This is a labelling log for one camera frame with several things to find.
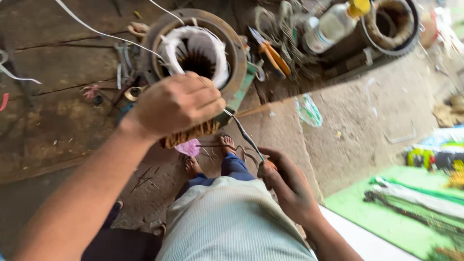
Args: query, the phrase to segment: pink plastic bag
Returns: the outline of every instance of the pink plastic bag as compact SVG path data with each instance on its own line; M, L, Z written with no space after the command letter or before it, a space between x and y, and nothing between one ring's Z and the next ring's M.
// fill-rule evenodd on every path
M197 147L197 145L200 145L200 142L197 139L193 139L185 143L179 144L174 148L178 150L180 153L183 153L190 157L195 157L198 154L200 154L200 147Z

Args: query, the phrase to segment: light green shirt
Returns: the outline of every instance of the light green shirt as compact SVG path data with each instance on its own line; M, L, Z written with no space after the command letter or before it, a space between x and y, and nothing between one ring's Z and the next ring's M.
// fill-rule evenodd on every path
M159 260L315 260L260 180L196 185L167 212Z

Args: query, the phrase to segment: bare foot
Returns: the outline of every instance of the bare foot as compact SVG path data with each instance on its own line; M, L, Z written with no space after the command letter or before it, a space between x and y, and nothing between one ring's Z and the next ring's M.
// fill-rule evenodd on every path
M235 148L235 145L233 143L232 138L229 135L222 135L219 137L219 144L221 145L229 145ZM235 151L227 146L222 147L222 154L224 154L224 157L228 152L231 152L232 154L235 155Z
M195 157L188 157L188 159L185 160L185 171L190 176L195 176L197 173L203 172Z

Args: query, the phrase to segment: green mat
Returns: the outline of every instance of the green mat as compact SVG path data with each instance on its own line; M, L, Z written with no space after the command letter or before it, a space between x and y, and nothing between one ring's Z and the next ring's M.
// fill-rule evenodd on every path
M463 191L444 188L448 178L443 173L433 174L422 168L393 166L376 176L393 177L411 186L436 190L464 198ZM434 247L453 248L453 243L448 237L438 234L435 230L422 223L397 214L387 207L372 202L363 202L362 199L366 190L372 190L369 179L329 196L325 199L325 206L423 260L427 259ZM462 222L448 218L444 220L464 227Z

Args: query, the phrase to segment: blue pants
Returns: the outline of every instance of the blue pants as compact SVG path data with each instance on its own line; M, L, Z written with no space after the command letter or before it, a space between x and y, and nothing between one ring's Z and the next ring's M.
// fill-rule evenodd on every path
M236 155L231 152L228 152L224 157L221 165L221 176L233 177L236 180L249 181L255 179L245 167L245 162L239 159ZM195 175L195 178L185 182L184 186L181 188L175 199L180 198L187 189L195 186L210 186L216 178L208 178L205 174L199 172Z

